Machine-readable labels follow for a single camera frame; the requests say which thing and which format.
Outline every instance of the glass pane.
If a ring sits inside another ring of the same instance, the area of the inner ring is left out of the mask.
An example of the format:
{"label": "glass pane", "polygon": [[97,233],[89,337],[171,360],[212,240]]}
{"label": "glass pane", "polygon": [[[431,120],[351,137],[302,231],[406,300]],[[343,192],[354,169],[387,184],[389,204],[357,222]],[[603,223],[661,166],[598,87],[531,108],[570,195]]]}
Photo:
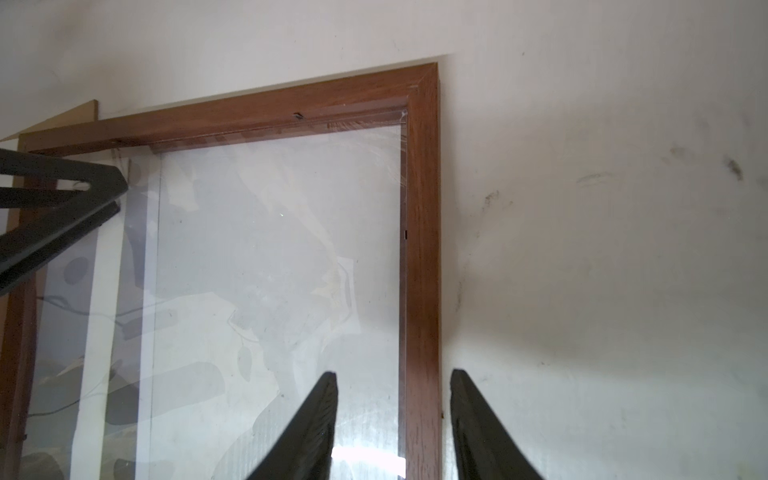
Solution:
{"label": "glass pane", "polygon": [[48,266],[28,478],[245,478],[326,370],[331,477],[404,475],[400,126],[221,140],[73,157],[130,190]]}

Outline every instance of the wooden frame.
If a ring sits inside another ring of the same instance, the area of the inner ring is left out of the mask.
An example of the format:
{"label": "wooden frame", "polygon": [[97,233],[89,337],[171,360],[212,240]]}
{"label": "wooden frame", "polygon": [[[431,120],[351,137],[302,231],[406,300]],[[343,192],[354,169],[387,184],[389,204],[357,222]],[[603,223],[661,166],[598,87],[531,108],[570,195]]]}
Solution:
{"label": "wooden frame", "polygon": [[[363,74],[22,134],[18,149],[60,157],[139,145],[150,145],[155,150],[176,150],[207,145],[206,138],[211,137],[232,143],[235,137],[239,141],[243,138],[257,141],[382,124],[403,124],[405,127],[400,253],[401,455],[406,457],[407,478],[437,480],[441,478],[442,462],[437,64]],[[35,329],[24,329],[35,318],[34,301],[27,301],[35,298],[28,291],[31,287],[19,287],[19,292],[14,292],[15,296],[12,294],[12,298],[16,299],[15,309],[9,309],[8,319],[13,321],[7,325],[18,327],[16,335],[27,337],[21,338],[20,344],[31,347],[34,353]],[[31,370],[26,375],[30,377],[26,384],[31,388]],[[26,384],[16,382],[17,386]],[[6,431],[10,420],[7,413],[23,412],[25,415],[28,407],[28,391],[17,393],[14,392],[14,408],[3,408],[3,441],[18,442],[20,445],[23,425],[18,430],[16,422],[15,432]]]}

